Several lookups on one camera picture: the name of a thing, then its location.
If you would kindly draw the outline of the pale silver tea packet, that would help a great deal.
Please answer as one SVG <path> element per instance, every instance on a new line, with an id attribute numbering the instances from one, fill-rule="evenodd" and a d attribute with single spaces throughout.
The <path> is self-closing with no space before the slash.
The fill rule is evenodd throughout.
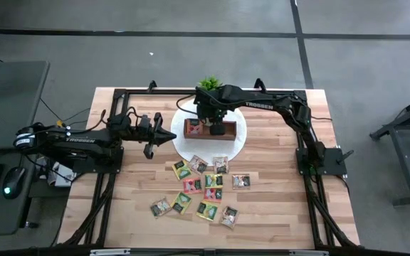
<path id="1" fill-rule="evenodd" d="M 220 156 L 213 158 L 213 166 L 215 174 L 227 174 L 229 172 L 228 157 Z"/>
<path id="2" fill-rule="evenodd" d="M 191 160 L 188 163 L 188 167 L 191 171 L 193 171 L 195 174 L 198 176 L 202 175 L 203 172 L 205 172 L 206 168 L 208 166 L 208 163 L 198 157 L 197 155 L 193 155 Z"/>
<path id="3" fill-rule="evenodd" d="M 238 219 L 239 211 L 230 206 L 226 206 L 222 213 L 219 223 L 227 228 L 234 229 L 236 220 Z"/>
<path id="4" fill-rule="evenodd" d="M 249 189 L 251 177 L 248 174 L 236 174 L 232 176 L 233 189 Z"/>
<path id="5" fill-rule="evenodd" d="M 159 218 L 163 216 L 164 214 L 168 213 L 172 209 L 172 207 L 170 206 L 170 203 L 167 200 L 167 198 L 163 198 L 158 201 L 155 201 L 149 207 L 149 209 L 151 210 L 155 218 Z"/>

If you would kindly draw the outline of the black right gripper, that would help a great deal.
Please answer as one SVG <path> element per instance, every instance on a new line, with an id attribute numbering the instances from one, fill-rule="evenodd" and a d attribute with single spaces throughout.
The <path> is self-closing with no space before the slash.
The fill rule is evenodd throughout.
<path id="1" fill-rule="evenodd" d="M 209 105 L 197 105 L 198 118 L 203 125 L 210 125 L 210 135 L 213 136 L 225 135 L 226 126 L 222 121 L 226 114 L 226 109 L 222 109 L 220 104 L 212 101 Z"/>

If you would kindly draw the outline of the silver bracket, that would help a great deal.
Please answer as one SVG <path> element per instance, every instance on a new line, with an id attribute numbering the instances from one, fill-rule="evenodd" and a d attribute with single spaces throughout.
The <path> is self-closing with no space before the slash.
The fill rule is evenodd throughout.
<path id="1" fill-rule="evenodd" d="M 290 250 L 289 256 L 330 256 L 327 251 L 320 250 Z"/>
<path id="2" fill-rule="evenodd" d="M 125 249 L 125 248 L 91 250 L 89 254 L 89 256 L 128 256 L 128 255 L 131 255 L 131 250 Z"/>

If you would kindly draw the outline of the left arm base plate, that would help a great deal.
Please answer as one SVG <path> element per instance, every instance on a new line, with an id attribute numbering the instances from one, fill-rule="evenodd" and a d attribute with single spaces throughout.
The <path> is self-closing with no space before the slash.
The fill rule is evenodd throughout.
<path id="1" fill-rule="evenodd" d="M 108 153 L 91 157 L 87 156 L 83 160 L 77 160 L 73 164 L 73 172 L 77 174 L 118 174 L 122 168 L 122 158 L 124 148 L 109 150 Z"/>

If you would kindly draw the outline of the white round plate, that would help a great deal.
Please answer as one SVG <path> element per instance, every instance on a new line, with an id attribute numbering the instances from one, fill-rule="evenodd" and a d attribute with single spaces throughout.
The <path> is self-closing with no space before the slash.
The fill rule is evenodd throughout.
<path id="1" fill-rule="evenodd" d="M 196 115 L 177 110 L 172 118 L 170 132 L 177 136 L 173 140 L 175 149 L 187 161 L 190 161 L 194 155 L 208 162 L 208 166 L 212 166 L 213 158 L 218 156 L 227 156 L 230 161 L 238 155 L 246 143 L 247 124 L 240 109 L 236 109 L 234 112 L 230 111 L 224 117 L 224 121 L 236 122 L 236 138 L 234 140 L 186 139 L 184 136 L 184 120 L 186 118 L 196 118 Z"/>

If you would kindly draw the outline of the grey desk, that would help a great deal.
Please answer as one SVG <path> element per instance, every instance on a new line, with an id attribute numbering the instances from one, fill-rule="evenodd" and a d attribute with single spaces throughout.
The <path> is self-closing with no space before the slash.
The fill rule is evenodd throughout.
<path id="1" fill-rule="evenodd" d="M 49 68 L 46 61 L 0 63 L 0 235 L 14 234 L 27 219 L 34 167 L 15 150 L 13 141 L 18 130 L 34 123 Z M 15 167 L 25 170 L 21 193 L 6 199 L 3 180 Z"/>

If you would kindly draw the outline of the white paper box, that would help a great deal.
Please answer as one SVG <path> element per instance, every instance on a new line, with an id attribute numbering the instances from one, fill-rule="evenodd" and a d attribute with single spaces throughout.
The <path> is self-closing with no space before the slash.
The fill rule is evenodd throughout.
<path id="1" fill-rule="evenodd" d="M 77 178 L 77 173 L 57 161 L 41 157 L 36 160 L 36 175 L 44 180 L 49 186 L 58 188 L 70 188 Z"/>

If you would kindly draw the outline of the black computer mouse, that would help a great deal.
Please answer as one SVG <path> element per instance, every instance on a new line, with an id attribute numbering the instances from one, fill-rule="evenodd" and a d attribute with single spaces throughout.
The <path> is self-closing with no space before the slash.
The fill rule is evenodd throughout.
<path id="1" fill-rule="evenodd" d="M 5 199 L 15 199 L 22 191 L 23 179 L 26 170 L 23 167 L 13 167 L 3 180 L 3 196 Z"/>

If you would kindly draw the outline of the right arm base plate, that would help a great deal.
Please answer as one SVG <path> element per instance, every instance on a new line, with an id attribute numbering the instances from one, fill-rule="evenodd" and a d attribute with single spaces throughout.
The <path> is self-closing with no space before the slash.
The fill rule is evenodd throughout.
<path id="1" fill-rule="evenodd" d="M 345 159 L 354 153 L 353 150 L 350 150 L 344 154 L 341 148 L 326 149 L 323 164 L 319 167 L 314 167 L 308 162 L 307 152 L 307 149 L 296 150 L 298 172 L 300 175 L 329 175 L 347 177 Z"/>

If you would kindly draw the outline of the green plant white pot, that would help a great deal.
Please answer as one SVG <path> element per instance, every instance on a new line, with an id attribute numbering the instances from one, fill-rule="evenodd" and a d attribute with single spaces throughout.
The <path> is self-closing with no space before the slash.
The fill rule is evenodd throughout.
<path id="1" fill-rule="evenodd" d="M 200 88 L 208 91 L 216 90 L 223 85 L 223 83 L 214 75 L 205 77 L 203 80 L 200 80 L 198 84 Z"/>

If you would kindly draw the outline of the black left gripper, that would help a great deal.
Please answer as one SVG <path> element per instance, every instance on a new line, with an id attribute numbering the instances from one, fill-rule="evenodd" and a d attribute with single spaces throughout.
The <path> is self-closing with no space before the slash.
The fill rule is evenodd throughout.
<path id="1" fill-rule="evenodd" d="M 148 134 L 141 134 L 137 131 L 137 125 L 140 121 L 140 117 L 136 121 L 135 132 L 137 135 L 137 141 L 139 143 L 146 142 L 143 153 L 147 159 L 152 159 L 154 156 L 153 146 L 156 144 L 160 146 L 166 142 L 169 142 L 176 138 L 176 134 L 165 130 L 162 127 L 162 115 L 160 112 L 154 114 L 154 123 L 151 123 L 151 129 Z"/>

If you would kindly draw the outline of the wooden tea box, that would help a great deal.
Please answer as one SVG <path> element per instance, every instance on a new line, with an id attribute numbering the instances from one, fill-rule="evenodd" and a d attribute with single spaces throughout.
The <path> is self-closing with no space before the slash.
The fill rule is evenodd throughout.
<path id="1" fill-rule="evenodd" d="M 186 132 L 186 120 L 184 120 L 184 137 L 186 139 L 213 139 L 213 140 L 226 140 L 226 141 L 234 141 L 236 139 L 237 131 L 236 131 L 236 122 L 222 122 L 226 126 L 226 133 L 223 136 L 213 136 L 210 135 L 210 126 L 204 125 L 203 134 L 200 135 L 193 135 L 187 134 Z"/>

